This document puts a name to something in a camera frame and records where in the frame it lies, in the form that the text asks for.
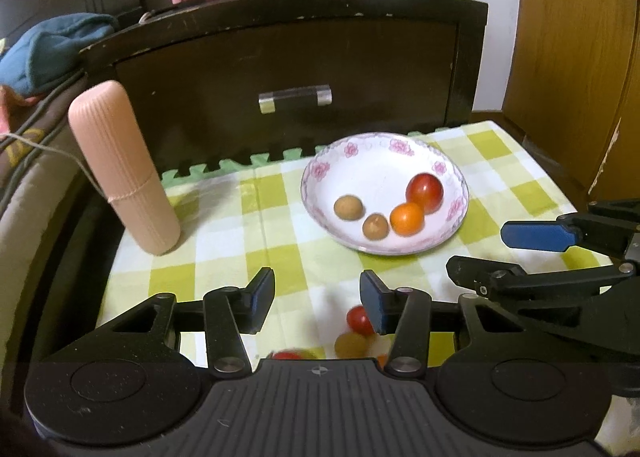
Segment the orange fruit under gripper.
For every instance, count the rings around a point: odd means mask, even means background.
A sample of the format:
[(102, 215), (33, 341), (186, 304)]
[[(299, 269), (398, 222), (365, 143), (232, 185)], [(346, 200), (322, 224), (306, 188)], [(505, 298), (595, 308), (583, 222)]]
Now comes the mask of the orange fruit under gripper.
[(378, 367), (380, 367), (381, 369), (384, 369), (386, 364), (390, 360), (390, 357), (388, 356), (387, 353), (385, 353), (385, 354), (376, 355), (375, 359), (376, 359), (376, 362), (378, 362)]

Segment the red tomato near housing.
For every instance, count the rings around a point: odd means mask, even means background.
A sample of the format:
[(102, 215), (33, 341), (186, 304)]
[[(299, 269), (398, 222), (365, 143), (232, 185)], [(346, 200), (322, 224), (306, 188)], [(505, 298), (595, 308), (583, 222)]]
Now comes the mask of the red tomato near housing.
[(280, 350), (270, 354), (271, 359), (279, 361), (292, 361), (292, 359), (305, 359), (305, 356), (294, 350)]

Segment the brown longan fruit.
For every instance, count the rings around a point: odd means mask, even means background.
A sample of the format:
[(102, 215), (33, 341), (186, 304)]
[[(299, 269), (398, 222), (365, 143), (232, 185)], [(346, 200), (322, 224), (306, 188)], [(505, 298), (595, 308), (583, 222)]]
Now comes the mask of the brown longan fruit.
[(362, 223), (362, 232), (368, 240), (382, 240), (390, 234), (390, 225), (384, 214), (370, 214)]
[(344, 221), (358, 221), (363, 217), (362, 201), (354, 195), (344, 195), (335, 200), (334, 214)]

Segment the brown wooden wardrobe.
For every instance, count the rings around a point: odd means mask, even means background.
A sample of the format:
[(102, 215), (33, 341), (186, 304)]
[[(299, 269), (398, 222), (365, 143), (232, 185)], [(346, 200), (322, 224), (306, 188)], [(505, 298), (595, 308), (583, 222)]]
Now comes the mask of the brown wooden wardrobe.
[(593, 200), (639, 194), (639, 0), (520, 0), (503, 111)]

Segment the small red cherry tomato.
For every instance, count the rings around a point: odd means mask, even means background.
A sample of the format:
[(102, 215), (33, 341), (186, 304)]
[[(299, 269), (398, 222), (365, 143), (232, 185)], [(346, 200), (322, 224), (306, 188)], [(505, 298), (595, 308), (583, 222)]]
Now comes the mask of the small red cherry tomato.
[(352, 307), (346, 315), (347, 325), (354, 333), (363, 337), (374, 335), (374, 328), (368, 318), (366, 309), (362, 305)]

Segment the yellow cherry tomato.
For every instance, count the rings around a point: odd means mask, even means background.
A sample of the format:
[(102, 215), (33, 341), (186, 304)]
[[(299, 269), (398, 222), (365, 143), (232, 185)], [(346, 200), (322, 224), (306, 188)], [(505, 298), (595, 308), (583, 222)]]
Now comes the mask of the yellow cherry tomato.
[(372, 338), (349, 331), (335, 339), (334, 353), (337, 359), (364, 359), (368, 356)]

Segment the orange cherry tomato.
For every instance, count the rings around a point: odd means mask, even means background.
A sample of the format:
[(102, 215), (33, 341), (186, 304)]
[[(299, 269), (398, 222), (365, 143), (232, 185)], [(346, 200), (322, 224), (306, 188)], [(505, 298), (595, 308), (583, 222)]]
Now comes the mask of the orange cherry tomato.
[(400, 236), (413, 236), (424, 228), (424, 212), (416, 203), (402, 203), (390, 213), (390, 226)]

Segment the dark wooden nightstand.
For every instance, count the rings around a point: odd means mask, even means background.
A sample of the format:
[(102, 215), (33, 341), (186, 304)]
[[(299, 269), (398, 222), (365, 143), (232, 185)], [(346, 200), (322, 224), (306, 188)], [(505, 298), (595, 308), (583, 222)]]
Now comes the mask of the dark wooden nightstand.
[[(164, 172), (469, 120), (488, 6), (475, 0), (209, 0), (81, 52), (126, 89)], [(262, 114), (264, 92), (329, 84), (331, 105)]]

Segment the brown sofa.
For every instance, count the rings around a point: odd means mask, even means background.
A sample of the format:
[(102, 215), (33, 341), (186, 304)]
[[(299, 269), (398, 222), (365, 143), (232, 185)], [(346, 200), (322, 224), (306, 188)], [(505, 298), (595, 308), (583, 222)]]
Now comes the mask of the brown sofa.
[[(1, 0), (1, 35), (9, 43), (52, 16), (111, 13), (134, 24), (145, 0)], [(122, 225), (74, 162), (79, 150), (66, 120), (85, 89), (75, 75), (37, 104), (18, 126), (40, 150), (4, 140), (17, 165), (1, 185), (1, 405), (26, 414), (30, 366), (93, 329), (107, 264)]]

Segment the yellow checkered tablecloth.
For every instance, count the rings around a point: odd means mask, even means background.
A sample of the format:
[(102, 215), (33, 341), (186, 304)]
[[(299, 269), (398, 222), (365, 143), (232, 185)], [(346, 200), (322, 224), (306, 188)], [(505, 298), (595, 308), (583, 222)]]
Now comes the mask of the yellow checkered tablecloth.
[(408, 257), (366, 255), (326, 235), (308, 216), (299, 185), (306, 162), (279, 162), (167, 188), (182, 240), (166, 255), (122, 237), (99, 314), (109, 321), (159, 292), (198, 300), (213, 289), (244, 286), (264, 266), (276, 275), (276, 298), (258, 335), (246, 337), (250, 360), (297, 349), (329, 359), (359, 300), (359, 276), (373, 269), (390, 287), (407, 285), (438, 301), (456, 301), (447, 260), (454, 255), (510, 261), (530, 273), (606, 263), (582, 248), (562, 253), (512, 250), (499, 231), (510, 220), (551, 220), (572, 204), (506, 131), (489, 121), (427, 134), (461, 170), (470, 190), (461, 228), (442, 246)]

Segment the pink ribbed cylinder case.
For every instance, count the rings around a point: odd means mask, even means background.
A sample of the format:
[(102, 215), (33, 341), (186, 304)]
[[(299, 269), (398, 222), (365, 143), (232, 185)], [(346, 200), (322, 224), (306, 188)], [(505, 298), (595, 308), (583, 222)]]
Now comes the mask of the pink ribbed cylinder case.
[(108, 80), (82, 92), (68, 110), (76, 142), (107, 203), (151, 255), (174, 249), (181, 229), (125, 88)]

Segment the blue cloth garment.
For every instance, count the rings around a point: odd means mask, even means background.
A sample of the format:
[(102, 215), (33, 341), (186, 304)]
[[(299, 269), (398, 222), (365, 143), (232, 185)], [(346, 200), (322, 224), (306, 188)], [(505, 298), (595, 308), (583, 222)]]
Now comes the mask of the blue cloth garment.
[(30, 28), (1, 58), (1, 83), (29, 98), (46, 93), (76, 68), (82, 49), (114, 34), (117, 18), (74, 13), (49, 18)]

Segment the white floral ceramic plate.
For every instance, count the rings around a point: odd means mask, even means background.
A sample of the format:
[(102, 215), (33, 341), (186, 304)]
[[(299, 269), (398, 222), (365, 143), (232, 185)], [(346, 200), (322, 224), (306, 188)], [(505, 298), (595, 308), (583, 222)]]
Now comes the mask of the white floral ceramic plate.
[[(435, 176), (444, 188), (439, 208), (427, 214), (420, 232), (395, 232), (380, 240), (362, 232), (364, 220), (343, 220), (334, 211), (344, 196), (360, 199), (363, 214), (387, 217), (403, 203), (410, 180)], [(320, 228), (342, 245), (370, 255), (413, 255), (445, 243), (460, 228), (469, 208), (469, 188), (460, 169), (437, 148), (409, 136), (362, 133), (323, 148), (308, 162), (300, 180), (300, 198)]]

